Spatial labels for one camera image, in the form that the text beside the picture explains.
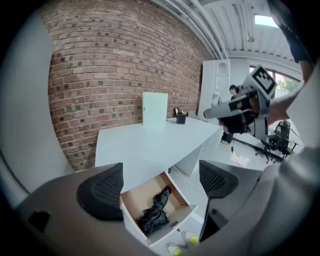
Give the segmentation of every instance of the open drawer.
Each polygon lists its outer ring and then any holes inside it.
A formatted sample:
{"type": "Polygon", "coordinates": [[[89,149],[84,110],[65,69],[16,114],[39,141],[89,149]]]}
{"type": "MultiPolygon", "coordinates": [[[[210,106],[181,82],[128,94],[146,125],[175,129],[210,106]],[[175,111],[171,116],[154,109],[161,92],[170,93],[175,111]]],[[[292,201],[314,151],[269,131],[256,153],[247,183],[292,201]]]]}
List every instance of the open drawer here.
{"type": "Polygon", "coordinates": [[[187,199],[180,193],[173,180],[162,172],[158,176],[148,180],[140,186],[137,186],[127,192],[121,194],[122,211],[127,221],[126,228],[133,232],[134,236],[139,240],[142,237],[151,247],[167,238],[174,230],[176,230],[198,207],[190,205],[187,199]],[[144,214],[143,210],[153,206],[153,197],[160,193],[166,186],[171,188],[168,202],[164,207],[166,216],[169,219],[163,228],[145,235],[138,226],[137,220],[141,219],[144,214]]]}

